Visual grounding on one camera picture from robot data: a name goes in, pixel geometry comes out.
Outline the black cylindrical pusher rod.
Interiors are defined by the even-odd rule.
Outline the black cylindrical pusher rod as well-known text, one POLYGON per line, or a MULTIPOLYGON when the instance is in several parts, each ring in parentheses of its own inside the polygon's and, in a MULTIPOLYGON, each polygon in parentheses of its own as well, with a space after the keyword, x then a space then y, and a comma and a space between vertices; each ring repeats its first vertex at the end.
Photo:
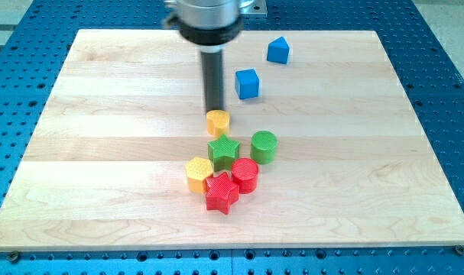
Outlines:
POLYGON ((200 46, 206 112, 224 109, 223 55, 221 46, 200 46))

